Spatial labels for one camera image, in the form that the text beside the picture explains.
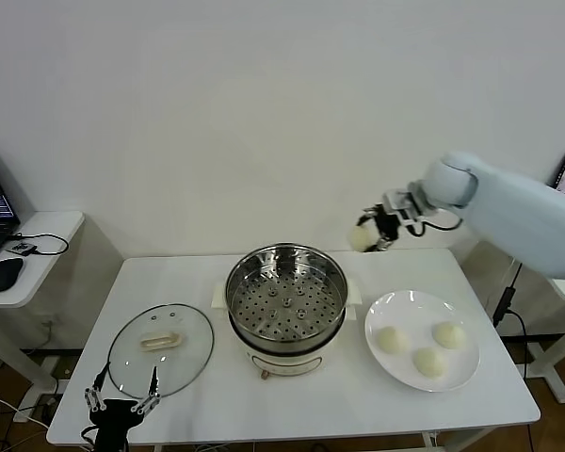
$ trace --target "white table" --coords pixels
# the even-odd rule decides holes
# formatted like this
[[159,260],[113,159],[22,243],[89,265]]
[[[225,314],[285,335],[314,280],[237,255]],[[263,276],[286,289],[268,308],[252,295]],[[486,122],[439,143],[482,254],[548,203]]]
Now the white table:
[[[240,256],[140,258],[124,262],[86,348],[75,367],[48,441],[83,444],[89,425],[84,389],[105,365],[109,345],[127,321],[158,304],[187,303],[210,318],[216,342],[203,373],[166,397],[129,434],[130,444],[355,437],[437,430],[455,433],[446,450],[458,451],[495,427],[531,423],[540,411],[457,262],[448,250],[389,250],[331,256],[360,288],[357,321],[344,324],[336,350],[322,368],[292,378],[260,378],[238,339],[210,308],[212,292]],[[430,394],[387,374],[371,356],[363,333],[368,306],[397,289],[447,299],[471,319],[481,365],[463,388]],[[122,397],[109,378],[104,397]]]
[[[54,234],[71,241],[84,221],[81,212],[36,212],[24,221],[18,232],[23,235]],[[56,252],[63,247],[62,242],[50,237],[38,237],[25,240],[38,245],[43,252]],[[0,261],[18,257],[7,251],[0,251]],[[31,255],[24,258],[24,267],[17,282],[7,291],[0,292],[0,309],[18,308],[29,302],[50,272],[60,256]],[[56,381],[50,375],[57,363],[57,358],[49,357],[42,366],[31,361],[12,341],[0,330],[0,360],[22,374],[33,383],[27,392],[21,406],[34,405],[43,393],[52,393]],[[16,421],[24,419],[15,416]]]
[[[565,280],[548,280],[555,292],[565,300]],[[528,343],[527,349],[534,357],[534,361],[527,365],[529,379],[544,379],[558,403],[565,403],[565,383],[555,370],[555,365],[565,358],[565,334],[552,344],[546,351],[538,343]],[[524,373],[524,364],[519,370]]]

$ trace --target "stainless steel steamer basket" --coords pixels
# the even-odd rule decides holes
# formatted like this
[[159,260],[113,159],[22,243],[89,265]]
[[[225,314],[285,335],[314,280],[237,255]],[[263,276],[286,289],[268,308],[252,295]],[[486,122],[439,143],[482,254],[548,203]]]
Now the stainless steel steamer basket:
[[224,294],[234,330],[246,343],[265,353],[300,355],[339,330],[347,281],[322,251],[279,243],[241,259]]

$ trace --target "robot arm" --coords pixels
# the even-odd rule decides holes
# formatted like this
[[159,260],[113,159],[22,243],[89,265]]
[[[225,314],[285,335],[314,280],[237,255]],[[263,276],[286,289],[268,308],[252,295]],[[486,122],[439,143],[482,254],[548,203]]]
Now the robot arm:
[[400,225],[413,234],[414,225],[426,227],[423,218],[438,209],[462,218],[525,266],[549,278],[565,279],[564,194],[474,156],[455,153],[434,162],[425,178],[410,183],[408,190],[386,193],[382,204],[366,211],[366,217],[377,222],[379,248],[385,249],[397,239]]

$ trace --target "steamed bun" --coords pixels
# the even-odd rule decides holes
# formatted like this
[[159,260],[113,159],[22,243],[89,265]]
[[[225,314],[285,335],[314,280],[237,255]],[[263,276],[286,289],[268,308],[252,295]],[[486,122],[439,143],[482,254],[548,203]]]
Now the steamed bun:
[[466,342],[466,333],[455,323],[443,322],[433,330],[433,338],[442,347],[461,348]]
[[408,337],[396,327],[385,327],[377,336],[379,347],[385,353],[396,355],[408,349]]
[[445,373],[444,357],[435,348],[419,348],[414,352],[412,361],[416,369],[430,379],[437,379]]

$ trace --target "white wall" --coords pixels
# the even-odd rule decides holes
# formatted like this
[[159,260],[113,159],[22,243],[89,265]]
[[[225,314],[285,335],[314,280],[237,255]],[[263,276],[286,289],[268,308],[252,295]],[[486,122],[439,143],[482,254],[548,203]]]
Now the white wall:
[[346,249],[456,150],[555,171],[565,1],[0,0],[0,159],[124,257]]

